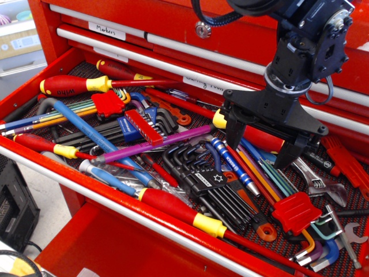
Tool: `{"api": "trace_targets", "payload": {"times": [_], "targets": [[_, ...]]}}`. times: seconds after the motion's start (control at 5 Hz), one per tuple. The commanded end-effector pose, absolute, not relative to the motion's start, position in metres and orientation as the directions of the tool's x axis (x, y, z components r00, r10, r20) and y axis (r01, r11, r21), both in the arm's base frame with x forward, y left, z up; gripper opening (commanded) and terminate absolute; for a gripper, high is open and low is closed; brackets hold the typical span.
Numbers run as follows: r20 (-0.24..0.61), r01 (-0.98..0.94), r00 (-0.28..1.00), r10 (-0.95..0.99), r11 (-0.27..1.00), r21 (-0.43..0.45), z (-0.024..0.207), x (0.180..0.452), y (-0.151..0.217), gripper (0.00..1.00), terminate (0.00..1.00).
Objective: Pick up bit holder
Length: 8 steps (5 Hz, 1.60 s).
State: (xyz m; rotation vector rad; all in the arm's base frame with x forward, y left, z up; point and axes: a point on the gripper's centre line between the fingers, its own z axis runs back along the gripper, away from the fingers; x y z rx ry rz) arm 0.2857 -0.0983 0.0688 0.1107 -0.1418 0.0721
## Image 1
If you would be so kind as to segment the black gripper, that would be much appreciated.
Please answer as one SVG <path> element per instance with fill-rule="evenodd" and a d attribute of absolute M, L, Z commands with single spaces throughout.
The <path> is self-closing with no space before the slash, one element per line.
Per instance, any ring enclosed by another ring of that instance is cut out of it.
<path fill-rule="evenodd" d="M 273 167 L 285 169 L 291 165 L 307 143 L 316 143 L 328 134 L 328 128 L 301 106 L 300 94 L 271 85 L 261 91 L 226 89 L 220 113 L 227 121 L 227 144 L 236 150 L 249 125 L 285 140 Z"/>

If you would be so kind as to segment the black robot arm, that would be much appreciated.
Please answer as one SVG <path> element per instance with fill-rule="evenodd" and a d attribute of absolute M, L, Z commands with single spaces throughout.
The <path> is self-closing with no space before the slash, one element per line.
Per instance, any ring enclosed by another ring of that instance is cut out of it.
<path fill-rule="evenodd" d="M 354 6 L 349 1 L 229 1 L 229 5 L 232 12 L 208 17 L 200 2 L 192 1 L 195 14 L 211 27 L 265 15 L 278 24 L 277 50 L 265 69 L 265 88 L 223 93 L 220 112 L 227 122 L 227 144 L 236 149 L 247 126 L 281 138 L 274 166 L 284 169 L 328 133 L 303 109 L 299 97 L 308 95 L 312 84 L 322 79 L 333 89 L 332 75 L 340 73 L 348 60 L 344 48 Z"/>

